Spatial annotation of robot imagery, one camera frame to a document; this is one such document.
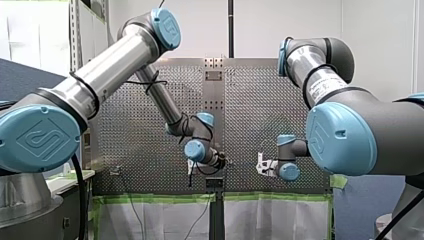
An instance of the pegboard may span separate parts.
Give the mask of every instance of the pegboard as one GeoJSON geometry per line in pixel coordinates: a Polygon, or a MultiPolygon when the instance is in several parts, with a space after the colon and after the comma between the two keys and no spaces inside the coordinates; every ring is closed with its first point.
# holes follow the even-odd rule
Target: pegboard
{"type": "Polygon", "coordinates": [[[225,152],[233,162],[227,172],[227,191],[327,193],[329,176],[311,158],[297,158],[301,175],[295,182],[257,173],[259,151],[264,159],[277,156],[279,134],[305,138],[308,109],[301,90],[277,75],[274,59],[226,59],[225,152]]]}
{"type": "MultiPolygon", "coordinates": [[[[206,64],[210,60],[168,59],[155,65],[158,79],[168,81],[167,88],[183,112],[215,115],[215,145],[233,162],[224,172],[226,190],[325,193],[329,178],[310,158],[299,159],[302,173],[294,183],[256,172],[261,143],[265,157],[271,158],[279,134],[304,137],[307,109],[299,89],[277,76],[276,60],[219,59],[216,68],[206,64]],[[211,71],[221,71],[221,80],[206,80],[211,71]]],[[[204,193],[203,177],[194,176],[188,187],[183,154],[187,140],[178,145],[179,138],[167,135],[164,125],[143,87],[124,84],[110,97],[92,126],[98,140],[94,157],[103,165],[94,180],[94,193],[204,193]],[[121,168],[119,175],[114,174],[116,166],[121,168]]]]}

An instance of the metal frame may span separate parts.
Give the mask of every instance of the metal frame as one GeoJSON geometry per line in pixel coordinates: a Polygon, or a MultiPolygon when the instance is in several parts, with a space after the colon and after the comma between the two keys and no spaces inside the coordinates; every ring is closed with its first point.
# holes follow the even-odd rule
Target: metal frame
{"type": "Polygon", "coordinates": [[[69,25],[71,45],[71,71],[82,67],[81,32],[79,21],[79,0],[69,2],[69,25]]]}
{"type": "MultiPolygon", "coordinates": [[[[276,59],[222,59],[222,66],[221,59],[212,59],[213,66],[210,60],[165,59],[156,66],[161,72],[159,80],[169,81],[167,87],[183,112],[207,109],[215,115],[215,145],[233,162],[224,172],[225,191],[331,193],[328,174],[310,158],[299,159],[303,172],[294,183],[256,172],[256,155],[263,140],[270,140],[264,142],[265,157],[273,157],[278,134],[304,137],[307,109],[300,90],[277,77],[276,59]],[[216,79],[217,72],[221,79],[216,79]],[[206,79],[208,73],[215,80],[206,79]]],[[[192,188],[188,187],[184,144],[179,146],[177,138],[166,136],[163,124],[139,86],[124,85],[101,107],[98,124],[91,129],[92,159],[102,166],[95,168],[96,195],[205,192],[204,177],[195,176],[192,188]],[[122,175],[114,174],[118,166],[122,175]]]]}
{"type": "Polygon", "coordinates": [[[224,178],[206,178],[206,193],[214,194],[209,206],[209,240],[225,240],[224,178]]]}

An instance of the white wall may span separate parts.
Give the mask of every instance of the white wall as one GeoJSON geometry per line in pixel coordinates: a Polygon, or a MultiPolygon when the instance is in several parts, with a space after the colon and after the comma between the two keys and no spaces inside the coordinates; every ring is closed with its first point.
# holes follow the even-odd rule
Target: white wall
{"type": "MultiPolygon", "coordinates": [[[[110,32],[116,39],[128,18],[149,12],[158,0],[109,1],[110,32]]],[[[341,0],[234,1],[235,57],[276,58],[280,41],[341,34],[341,0]]],[[[165,57],[228,56],[227,0],[166,1],[182,31],[181,46],[165,57]]]]}
{"type": "Polygon", "coordinates": [[[416,1],[416,26],[415,26],[415,70],[416,70],[416,91],[424,92],[424,2],[416,1]]]}
{"type": "MultiPolygon", "coordinates": [[[[116,40],[119,27],[129,18],[150,12],[158,0],[109,1],[110,33],[116,40]]],[[[182,32],[180,47],[165,57],[220,57],[227,52],[227,0],[165,1],[182,32]]]]}
{"type": "Polygon", "coordinates": [[[277,58],[287,36],[341,36],[341,0],[235,0],[235,57],[277,58]]]}
{"type": "Polygon", "coordinates": [[[86,64],[108,47],[107,25],[82,2],[79,13],[82,62],[86,64]]]}
{"type": "Polygon", "coordinates": [[[68,3],[0,1],[0,58],[69,72],[68,3]]]}
{"type": "Polygon", "coordinates": [[[414,91],[414,0],[344,0],[342,38],[355,56],[353,83],[382,100],[414,91]]]}

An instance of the metal pole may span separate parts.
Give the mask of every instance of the metal pole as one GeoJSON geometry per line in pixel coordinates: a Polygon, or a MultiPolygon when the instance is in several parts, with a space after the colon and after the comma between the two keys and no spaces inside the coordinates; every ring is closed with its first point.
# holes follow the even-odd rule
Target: metal pole
{"type": "Polygon", "coordinates": [[[225,240],[223,192],[222,177],[206,178],[206,193],[215,194],[215,201],[209,207],[209,240],[225,240]]]}
{"type": "Polygon", "coordinates": [[[228,0],[228,57],[234,58],[234,0],[228,0]]]}

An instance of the metal rod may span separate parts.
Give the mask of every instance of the metal rod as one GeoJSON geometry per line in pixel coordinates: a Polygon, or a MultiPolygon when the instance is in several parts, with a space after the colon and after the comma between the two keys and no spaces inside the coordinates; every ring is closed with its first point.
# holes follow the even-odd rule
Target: metal rod
{"type": "Polygon", "coordinates": [[[228,0],[228,41],[228,57],[234,58],[234,0],[228,0]]]}
{"type": "MultiPolygon", "coordinates": [[[[95,91],[100,104],[110,97],[134,72],[154,57],[149,35],[141,27],[127,34],[110,48],[75,72],[95,91]]],[[[81,116],[95,111],[94,96],[73,77],[69,77],[50,91],[71,105],[81,116]]]]}
{"type": "Polygon", "coordinates": [[[209,240],[225,240],[224,178],[206,178],[206,193],[215,194],[209,205],[209,240]]]}

